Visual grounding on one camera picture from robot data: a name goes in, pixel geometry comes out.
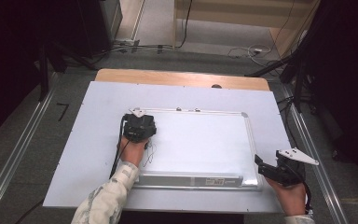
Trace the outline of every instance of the wire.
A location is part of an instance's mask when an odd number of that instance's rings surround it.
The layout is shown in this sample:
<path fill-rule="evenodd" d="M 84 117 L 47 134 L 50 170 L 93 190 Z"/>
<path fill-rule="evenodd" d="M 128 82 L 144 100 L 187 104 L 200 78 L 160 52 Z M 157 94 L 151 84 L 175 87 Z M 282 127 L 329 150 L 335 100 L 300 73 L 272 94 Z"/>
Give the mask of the wire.
<path fill-rule="evenodd" d="M 152 163 L 153 158 L 154 158 L 154 154 L 157 151 L 157 147 L 153 144 L 152 140 L 149 140 L 149 142 L 147 144 L 149 144 L 149 146 L 148 146 L 148 149 L 147 149 L 147 160 L 144 163 L 144 167 L 146 167 L 147 163 Z"/>
<path fill-rule="evenodd" d="M 292 107 L 292 104 L 293 104 L 293 100 L 294 100 L 294 98 L 290 99 L 289 102 L 287 103 L 286 107 L 283 109 L 284 114 L 285 114 L 284 129 L 290 133 L 290 136 L 292 137 L 293 141 L 295 142 L 295 146 L 298 148 L 297 140 L 295 139 L 295 136 L 293 135 L 292 130 L 289 127 L 289 121 L 288 121 L 289 120 L 288 116 L 289 116 L 290 108 Z"/>
<path fill-rule="evenodd" d="M 284 98 L 284 99 L 282 99 L 282 100 L 280 100 L 280 101 L 277 101 L 277 104 L 280 104 L 280 103 L 282 103 L 282 102 L 284 102 L 284 101 L 289 102 L 289 101 L 292 100 L 293 98 L 294 98 L 294 96 L 289 96 L 289 97 Z"/>
<path fill-rule="evenodd" d="M 308 186 L 308 184 L 305 182 L 305 179 L 303 176 L 301 176 L 301 174 L 299 174 L 297 171 L 294 171 L 289 165 L 287 165 L 286 163 L 282 163 L 282 165 L 284 165 L 288 170 L 290 170 L 290 172 L 292 172 L 299 181 L 301 181 L 301 183 L 304 185 L 305 188 L 305 192 L 307 194 L 307 202 L 305 204 L 305 213 L 306 215 L 310 212 L 310 210 L 312 209 L 312 207 L 310 206 L 310 200 L 312 199 L 312 194 L 310 193 L 310 186 Z"/>
<path fill-rule="evenodd" d="M 269 66 L 269 63 L 272 63 L 272 62 L 278 62 L 278 60 L 271 60 L 271 61 L 268 61 L 267 63 L 266 63 L 266 66 Z M 275 75 L 273 75 L 273 74 L 271 74 L 271 72 L 269 72 L 273 77 L 278 77 L 278 76 L 280 76 L 281 75 L 281 73 L 279 73 L 278 71 L 277 71 L 277 69 L 274 69 L 274 72 L 276 72 L 276 76 Z"/>
<path fill-rule="evenodd" d="M 123 152 L 124 152 L 124 150 L 126 149 L 126 147 L 127 147 L 127 145 L 129 144 L 130 141 L 131 141 L 131 140 L 128 140 L 127 143 L 126 143 L 126 145 L 123 147 L 123 149 L 121 149 L 121 152 L 120 152 L 120 154 L 118 155 L 117 160 L 115 161 L 116 166 L 117 166 L 117 164 L 118 164 L 118 160 L 121 158 L 121 155 L 123 155 Z"/>
<path fill-rule="evenodd" d="M 243 55 L 246 54 L 246 53 L 243 53 L 242 55 L 231 56 L 231 55 L 230 55 L 231 51 L 236 50 L 236 49 L 243 49 L 243 50 L 245 50 L 245 51 L 247 50 L 246 48 L 234 48 L 234 49 L 230 49 L 229 52 L 228 52 L 228 54 L 227 54 L 228 58 L 239 59 L 239 58 L 241 58 Z"/>
<path fill-rule="evenodd" d="M 15 224 L 20 224 L 23 222 L 23 220 L 30 215 L 39 205 L 41 205 L 45 201 L 45 198 L 42 199 L 39 203 L 35 204 L 32 208 L 30 208 L 26 213 L 24 213 Z"/>
<path fill-rule="evenodd" d="M 188 11 L 187 11 L 187 17 L 186 17 L 186 23 L 185 23 L 185 37 L 183 38 L 182 44 L 179 47 L 177 47 L 176 49 L 181 48 L 186 42 L 186 39 L 187 39 L 187 23 L 188 23 L 188 17 L 190 16 L 191 5 L 193 5 L 193 0 L 190 0 L 190 6 L 188 7 Z"/>
<path fill-rule="evenodd" d="M 167 47 L 162 46 L 162 48 L 166 49 L 166 50 L 175 50 L 172 47 L 167 48 Z M 145 46 L 118 47 L 118 48 L 111 49 L 110 52 L 122 51 L 124 49 L 158 49 L 158 46 L 154 46 L 154 45 L 147 46 L 147 45 L 145 45 Z"/>
<path fill-rule="evenodd" d="M 124 115 L 121 118 L 121 122 L 120 122 L 120 131 L 118 132 L 118 142 L 117 142 L 117 146 L 116 146 L 116 156 L 115 159 L 113 160 L 113 166 L 112 166 L 112 171 L 110 172 L 110 177 L 112 177 L 112 175 L 115 173 L 116 168 L 117 168 L 117 161 L 119 159 L 118 157 L 118 153 L 120 151 L 120 144 L 121 144 L 121 136 L 123 134 L 123 125 L 124 125 L 124 120 L 126 119 L 126 115 Z"/>
<path fill-rule="evenodd" d="M 252 46 L 250 46 L 248 49 L 247 49 L 247 52 L 248 52 L 248 58 L 250 58 L 254 63 L 257 63 L 258 65 L 261 65 L 261 66 L 263 66 L 263 67 L 268 67 L 269 66 L 269 63 L 271 63 L 271 62 L 277 62 L 278 60 L 272 60 L 272 61 L 268 61 L 266 64 L 262 64 L 261 62 L 258 62 L 258 61 L 256 61 L 255 60 L 255 56 L 256 55 L 258 55 L 258 54 L 260 54 L 260 53 L 262 53 L 263 51 L 257 51 L 257 54 L 255 54 L 255 55 L 251 55 L 251 48 L 253 48 L 254 46 L 263 46 L 263 47 L 266 47 L 268 50 L 265 52 L 266 54 L 265 55 L 263 55 L 263 57 L 261 57 L 261 58 L 264 58 L 268 53 L 270 53 L 271 51 L 272 51 L 272 49 L 270 48 L 270 47 L 268 47 L 268 46 L 266 46 L 266 45 L 257 45 L 257 44 L 255 44 L 255 45 L 252 45 Z M 278 76 L 280 76 L 281 74 L 276 70 L 276 69 L 274 69 L 274 71 L 278 74 Z"/>
<path fill-rule="evenodd" d="M 293 7 L 295 6 L 295 1 L 296 0 L 293 0 L 292 2 L 292 6 L 290 7 L 290 11 L 289 11 L 289 15 L 287 16 L 287 19 L 286 19 L 286 22 L 283 24 L 283 26 L 281 27 L 281 29 L 279 30 L 278 34 L 277 34 L 277 37 L 275 37 L 275 40 L 274 40 L 274 44 L 272 45 L 272 49 L 276 48 L 276 43 L 277 43 L 277 40 L 278 40 L 278 37 L 282 31 L 282 29 L 284 28 L 284 26 L 287 24 L 287 22 L 289 21 L 290 19 L 290 16 L 292 15 L 292 11 L 293 11 Z"/>
<path fill-rule="evenodd" d="M 321 0 L 319 0 L 318 3 L 316 3 L 315 5 L 313 5 L 312 10 L 311 10 L 310 13 L 308 14 L 307 18 L 304 20 L 304 22 L 303 22 L 303 24 L 301 25 L 300 29 L 298 29 L 298 33 L 297 33 L 297 34 L 299 34 L 299 32 L 302 31 L 302 29 L 304 28 L 304 26 L 305 26 L 305 24 L 307 23 L 308 19 L 310 18 L 310 15 L 313 13 L 313 11 L 315 10 L 316 6 L 319 6 L 319 5 L 320 5 L 320 3 L 321 3 Z M 303 36 L 302 38 L 301 38 L 301 35 L 298 37 L 297 44 L 296 44 L 297 47 L 299 47 L 300 42 L 301 42 L 307 35 L 308 35 L 308 33 L 306 33 L 305 36 Z"/>
<path fill-rule="evenodd" d="M 96 59 L 94 62 L 89 62 L 89 63 L 90 63 L 90 64 L 96 64 L 96 63 L 98 63 L 100 60 L 102 60 L 102 59 L 106 56 L 106 54 L 107 54 L 108 52 L 104 52 L 100 58 Z M 65 61 L 65 62 L 66 62 L 66 64 L 68 64 L 68 65 L 71 66 L 71 67 L 81 67 L 81 66 L 83 66 L 82 63 L 73 63 L 73 62 L 68 62 L 68 61 Z"/>

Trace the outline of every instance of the black curtain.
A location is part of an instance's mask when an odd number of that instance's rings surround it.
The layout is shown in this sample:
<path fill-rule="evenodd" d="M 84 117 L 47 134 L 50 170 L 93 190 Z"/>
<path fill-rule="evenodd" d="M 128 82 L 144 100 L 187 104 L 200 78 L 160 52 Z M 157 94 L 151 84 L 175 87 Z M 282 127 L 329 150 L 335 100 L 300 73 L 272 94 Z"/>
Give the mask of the black curtain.
<path fill-rule="evenodd" d="M 358 1 L 337 1 L 307 54 L 310 86 L 342 132 L 333 139 L 338 153 L 358 164 Z"/>
<path fill-rule="evenodd" d="M 29 10 L 15 6 L 16 1 L 0 1 L 0 126 L 40 80 L 37 40 L 24 22 Z"/>

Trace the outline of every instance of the white table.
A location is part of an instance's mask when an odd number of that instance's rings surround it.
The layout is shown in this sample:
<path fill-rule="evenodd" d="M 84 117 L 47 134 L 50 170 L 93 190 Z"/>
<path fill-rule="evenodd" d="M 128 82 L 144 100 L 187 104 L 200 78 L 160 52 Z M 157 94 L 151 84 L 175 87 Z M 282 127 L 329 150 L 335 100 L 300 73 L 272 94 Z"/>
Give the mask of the white table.
<path fill-rule="evenodd" d="M 89 85 L 44 206 L 77 207 L 107 180 L 116 152 L 114 146 L 121 116 L 127 108 L 136 106 L 243 111 L 251 121 L 257 154 L 265 162 L 276 164 L 275 150 L 290 148 L 271 91 L 95 81 Z M 217 213 L 282 211 L 266 182 L 260 191 L 133 189 L 125 209 Z"/>

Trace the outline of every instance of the sleeve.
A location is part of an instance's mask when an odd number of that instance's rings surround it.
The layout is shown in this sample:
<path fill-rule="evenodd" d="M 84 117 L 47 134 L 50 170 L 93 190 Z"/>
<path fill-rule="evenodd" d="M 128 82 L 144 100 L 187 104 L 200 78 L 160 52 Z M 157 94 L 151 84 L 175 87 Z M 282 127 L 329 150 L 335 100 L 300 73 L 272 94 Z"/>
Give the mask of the sleeve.
<path fill-rule="evenodd" d="M 138 178 L 138 168 L 124 161 L 110 180 L 83 201 L 77 208 L 73 224 L 118 223 L 127 195 Z"/>
<path fill-rule="evenodd" d="M 315 224 L 311 215 L 285 217 L 286 224 Z"/>

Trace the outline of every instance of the person's hand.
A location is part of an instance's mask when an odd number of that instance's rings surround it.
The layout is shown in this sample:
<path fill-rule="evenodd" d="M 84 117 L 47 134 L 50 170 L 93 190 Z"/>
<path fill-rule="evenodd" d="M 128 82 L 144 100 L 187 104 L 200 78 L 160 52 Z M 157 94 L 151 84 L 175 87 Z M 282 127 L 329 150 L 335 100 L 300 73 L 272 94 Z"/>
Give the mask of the person's hand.
<path fill-rule="evenodd" d="M 305 215 L 305 196 L 304 184 L 297 184 L 290 187 L 284 187 L 276 181 L 266 178 L 272 186 L 281 204 L 283 212 L 288 216 Z"/>
<path fill-rule="evenodd" d="M 121 137 L 120 143 L 120 152 L 123 150 L 121 154 L 122 161 L 129 161 L 130 163 L 139 166 L 139 162 L 141 162 L 142 157 L 144 156 L 145 145 L 149 141 L 149 139 L 145 139 L 140 143 L 129 142 L 129 140 L 123 135 Z"/>

